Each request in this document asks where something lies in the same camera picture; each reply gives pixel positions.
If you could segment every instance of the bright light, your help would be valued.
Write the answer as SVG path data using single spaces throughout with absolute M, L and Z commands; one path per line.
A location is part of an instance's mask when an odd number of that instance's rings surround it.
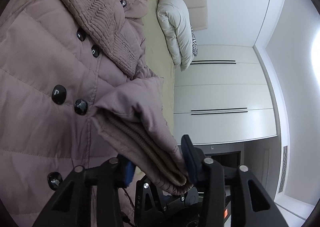
M 318 32 L 312 44 L 311 59 L 313 71 L 320 85 L 320 31 Z

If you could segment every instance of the folded duvet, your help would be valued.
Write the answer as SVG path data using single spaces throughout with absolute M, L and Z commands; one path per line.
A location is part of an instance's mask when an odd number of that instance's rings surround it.
M 181 71 L 193 60 L 189 11 L 183 0 L 159 0 L 157 17 L 174 67 Z

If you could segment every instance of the mattress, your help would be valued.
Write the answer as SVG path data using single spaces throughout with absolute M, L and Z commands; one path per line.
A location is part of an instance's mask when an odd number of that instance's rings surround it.
M 173 133 L 174 64 L 158 22 L 156 10 L 159 0 L 148 0 L 148 14 L 142 18 L 146 37 L 147 65 L 164 78 L 162 89 L 163 116 Z

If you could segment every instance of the bed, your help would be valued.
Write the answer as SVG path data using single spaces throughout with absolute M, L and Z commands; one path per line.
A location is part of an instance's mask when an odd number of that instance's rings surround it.
M 156 10 L 159 0 L 148 0 L 148 14 L 142 18 L 146 37 L 147 65 L 164 78 L 162 91 L 163 115 L 173 132 L 173 87 L 174 64 L 167 48 L 164 34 L 159 25 Z M 190 23 L 194 30 L 207 28 L 207 0 L 184 0 Z

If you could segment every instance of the black mechanical device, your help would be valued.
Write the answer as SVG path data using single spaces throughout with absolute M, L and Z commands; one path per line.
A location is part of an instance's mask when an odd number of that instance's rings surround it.
M 194 187 L 180 196 L 171 196 L 147 177 L 136 184 L 134 222 L 137 227 L 222 227 L 225 222 L 225 185 L 231 190 L 232 227 L 287 227 L 280 211 L 246 166 L 224 167 L 195 148 L 188 135 L 181 149 Z M 121 212 L 118 188 L 132 181 L 135 166 L 118 155 L 101 166 L 76 166 L 59 185 L 36 219 L 33 227 L 90 227 L 91 191 L 97 186 L 97 226 L 123 227 L 129 218 Z M 204 193 L 198 202 L 198 191 Z M 0 221 L 17 227 L 2 203 Z

